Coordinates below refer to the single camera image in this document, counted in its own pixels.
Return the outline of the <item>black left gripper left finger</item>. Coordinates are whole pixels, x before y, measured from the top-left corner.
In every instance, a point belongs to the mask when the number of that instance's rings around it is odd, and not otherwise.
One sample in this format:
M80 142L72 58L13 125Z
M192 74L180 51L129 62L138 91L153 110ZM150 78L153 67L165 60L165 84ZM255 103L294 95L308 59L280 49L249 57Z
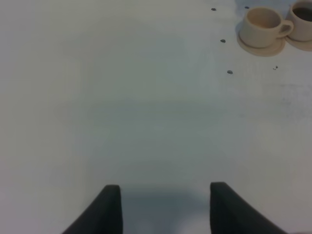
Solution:
M121 234L121 190L105 186L87 209L64 231L65 234Z

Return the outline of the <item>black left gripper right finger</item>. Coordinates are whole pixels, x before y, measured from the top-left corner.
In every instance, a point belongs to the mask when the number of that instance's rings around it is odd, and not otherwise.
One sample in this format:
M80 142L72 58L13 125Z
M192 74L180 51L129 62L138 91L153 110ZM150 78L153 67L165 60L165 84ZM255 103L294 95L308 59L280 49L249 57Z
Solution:
M212 234L284 234L225 182L210 184Z

